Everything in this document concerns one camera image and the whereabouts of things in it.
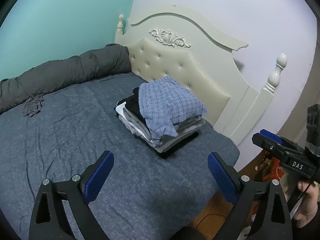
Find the person's right hand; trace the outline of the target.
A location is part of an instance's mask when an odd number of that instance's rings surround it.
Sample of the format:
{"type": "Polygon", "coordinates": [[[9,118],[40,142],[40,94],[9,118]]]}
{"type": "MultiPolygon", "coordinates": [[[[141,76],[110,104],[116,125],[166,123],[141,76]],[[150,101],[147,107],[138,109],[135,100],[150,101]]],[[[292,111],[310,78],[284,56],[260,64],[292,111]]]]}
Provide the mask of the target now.
{"type": "Polygon", "coordinates": [[[319,187],[317,183],[305,181],[299,181],[297,187],[300,191],[305,193],[304,199],[294,215],[297,227],[302,228],[306,226],[317,213],[319,187]]]}

